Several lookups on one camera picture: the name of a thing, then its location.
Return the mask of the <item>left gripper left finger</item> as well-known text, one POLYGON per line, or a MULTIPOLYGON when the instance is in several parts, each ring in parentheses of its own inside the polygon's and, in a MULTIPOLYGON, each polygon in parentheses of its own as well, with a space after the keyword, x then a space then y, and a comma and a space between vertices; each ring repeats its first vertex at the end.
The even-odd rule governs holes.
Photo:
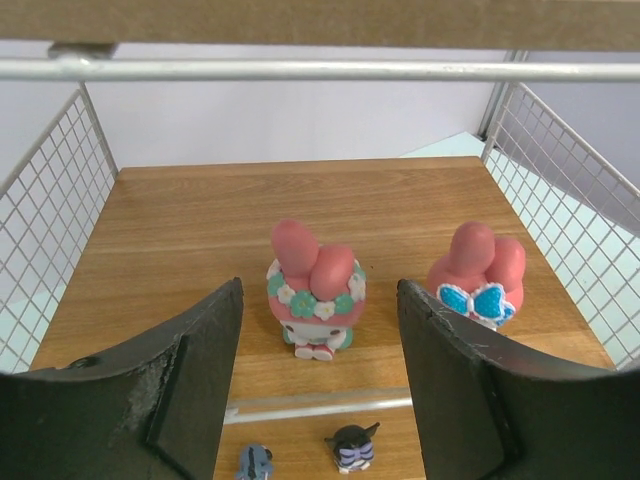
POLYGON ((70 365, 1 378, 5 479, 209 479, 242 325, 239 279, 70 365))

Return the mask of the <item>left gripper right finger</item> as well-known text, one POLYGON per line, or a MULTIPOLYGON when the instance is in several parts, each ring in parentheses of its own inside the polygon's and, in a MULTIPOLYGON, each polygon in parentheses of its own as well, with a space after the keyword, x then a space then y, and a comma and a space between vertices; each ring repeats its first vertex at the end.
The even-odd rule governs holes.
POLYGON ((564 360, 397 285, 399 331, 430 479, 635 479, 639 373, 564 360))

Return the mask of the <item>pink bunny blue bow figurine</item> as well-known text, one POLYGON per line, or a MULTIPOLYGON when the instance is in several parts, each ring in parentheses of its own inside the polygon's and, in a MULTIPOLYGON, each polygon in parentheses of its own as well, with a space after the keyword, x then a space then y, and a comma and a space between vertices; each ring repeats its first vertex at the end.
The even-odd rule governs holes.
POLYGON ((523 304, 525 270, 526 252, 517 239, 469 221, 430 268, 426 285, 444 306, 496 331, 523 304))

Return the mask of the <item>pink bunny flower crown figurine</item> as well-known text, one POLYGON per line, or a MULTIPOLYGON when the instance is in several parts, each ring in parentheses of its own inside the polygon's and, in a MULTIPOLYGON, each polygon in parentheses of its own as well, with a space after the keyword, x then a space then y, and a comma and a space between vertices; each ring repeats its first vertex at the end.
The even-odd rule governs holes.
POLYGON ((303 223, 284 219, 271 232, 266 273, 269 308, 299 359, 331 361, 353 341, 367 275, 352 248, 321 244, 303 223))

